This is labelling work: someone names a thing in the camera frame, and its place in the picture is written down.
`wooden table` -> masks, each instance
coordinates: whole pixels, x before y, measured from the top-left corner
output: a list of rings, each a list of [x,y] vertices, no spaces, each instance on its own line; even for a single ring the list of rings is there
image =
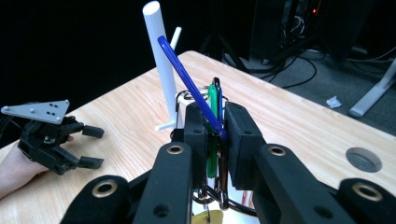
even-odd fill
[[[224,95],[247,108],[265,140],[293,150],[318,180],[338,188],[344,178],[361,177],[396,195],[395,136],[199,53],[185,52],[179,59],[199,87],[219,77]],[[186,90],[176,73],[175,77],[177,90]],[[0,201],[0,222],[57,223],[88,182],[101,175],[120,175],[130,181],[149,170],[160,146],[170,141],[171,130],[154,131],[155,126],[169,121],[156,69],[70,115],[106,132],[102,139],[74,134],[75,141],[63,147],[78,158],[104,158],[102,167],[77,169],[62,176],[48,172],[36,177]],[[346,159],[346,151],[351,147],[364,147],[374,152],[382,161],[382,169],[365,173],[353,167]],[[0,150],[0,161],[9,149],[10,146]]]

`white cylinder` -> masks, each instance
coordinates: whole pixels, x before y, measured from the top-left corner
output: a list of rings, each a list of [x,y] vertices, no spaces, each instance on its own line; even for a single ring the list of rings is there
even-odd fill
[[[143,16],[145,18],[149,41],[154,54],[154,60],[157,65],[158,73],[160,74],[163,86],[163,96],[168,108],[169,117],[176,124],[177,114],[175,111],[175,95],[177,94],[177,89],[172,64],[163,53],[163,50],[158,43],[158,37],[162,35],[166,37],[160,3],[157,1],[147,3],[143,7]]]
[[[172,37],[171,44],[170,44],[171,48],[173,50],[175,50],[175,48],[176,48],[176,44],[177,44],[178,38],[180,37],[180,33],[181,33],[181,27],[177,27],[175,30],[174,36]]]

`white paper scrap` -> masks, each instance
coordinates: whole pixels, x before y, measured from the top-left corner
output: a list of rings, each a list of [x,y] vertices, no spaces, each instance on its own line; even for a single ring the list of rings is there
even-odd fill
[[[337,97],[334,96],[332,98],[330,98],[329,100],[326,101],[327,105],[333,109],[336,108],[338,106],[341,106],[342,104],[337,100]]]

